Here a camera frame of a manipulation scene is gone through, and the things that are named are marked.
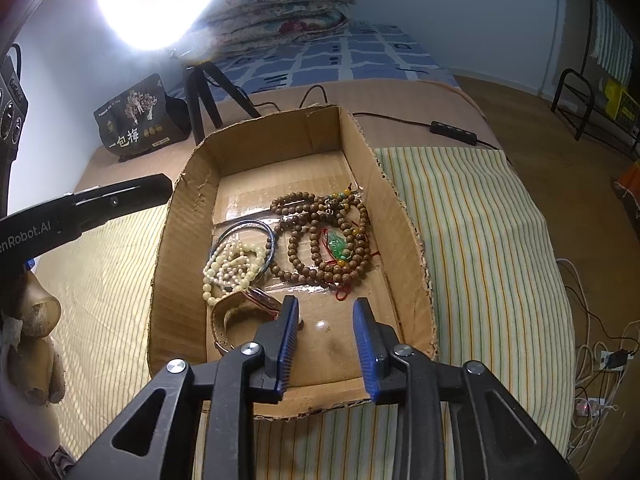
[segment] wooden floor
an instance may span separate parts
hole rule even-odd
[[[602,318],[609,335],[619,335],[629,321],[640,318],[640,242],[611,188],[612,179],[631,161],[587,137],[576,142],[542,99],[476,79],[459,77],[458,81],[486,114],[515,171],[546,217],[556,257],[576,265],[591,311]],[[572,284],[571,277],[563,275]],[[585,313],[579,304],[572,301],[572,305],[576,341],[581,344]],[[591,345],[602,340],[609,349],[618,348],[619,342],[607,340],[597,322],[592,322],[591,330]],[[627,343],[626,348],[634,348],[633,342]],[[609,413],[579,469],[584,480],[610,478],[640,428],[640,362],[629,366],[615,399],[620,408]],[[598,378],[589,387],[590,396],[597,397],[599,387]],[[576,458],[574,466],[582,459]]]

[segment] metal screw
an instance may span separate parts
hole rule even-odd
[[[401,357],[407,357],[414,352],[414,349],[409,345],[396,345],[394,346],[394,354]]]
[[[187,363],[185,363],[182,359],[172,359],[166,364],[166,369],[169,370],[172,374],[179,374],[187,367]]]
[[[240,347],[240,351],[244,355],[256,355],[260,351],[260,345],[254,341],[249,341]]]
[[[473,375],[480,375],[484,372],[484,365],[480,361],[469,361],[466,364],[466,371]]]

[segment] cardboard box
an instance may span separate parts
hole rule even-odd
[[[287,291],[277,278],[259,285],[280,300],[295,294],[305,326],[298,332],[284,401],[256,406],[255,413],[288,418],[368,398],[351,323],[359,296],[369,298],[376,319],[393,326],[402,341],[434,357],[436,330],[418,233],[356,121],[342,108],[326,105],[234,124],[207,137],[191,156],[175,187],[158,249],[148,341],[151,373],[177,357],[191,364],[220,358],[211,344],[210,308],[202,300],[202,268],[220,222],[268,212],[273,198],[291,191],[329,194],[349,184],[363,189],[372,251],[380,256],[342,302],[330,290],[300,286]],[[246,236],[265,240],[259,232]],[[311,262],[305,239],[301,259]],[[276,261],[287,265],[284,241],[279,240]],[[329,322],[329,332],[314,329],[320,319]],[[250,340],[256,326],[249,317],[229,327],[230,341]]]

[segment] bangle bracelet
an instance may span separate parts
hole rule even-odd
[[[242,300],[248,299],[252,304],[240,305]],[[280,314],[282,304],[259,288],[250,286],[246,290],[239,290],[221,298],[216,302],[211,311],[211,331],[213,332],[213,345],[220,355],[226,355],[234,347],[226,336],[227,314],[232,310],[256,310],[259,309],[276,319]]]

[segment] striped mat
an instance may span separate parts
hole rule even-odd
[[[502,152],[376,150],[419,227],[434,285],[440,359],[484,361],[558,449],[570,427],[574,332],[545,221]],[[79,456],[148,381],[152,267],[166,207],[117,219],[45,254],[61,301],[68,373],[63,444]],[[447,477],[452,444],[444,412]],[[388,479],[396,407],[363,404],[256,420],[258,479]]]

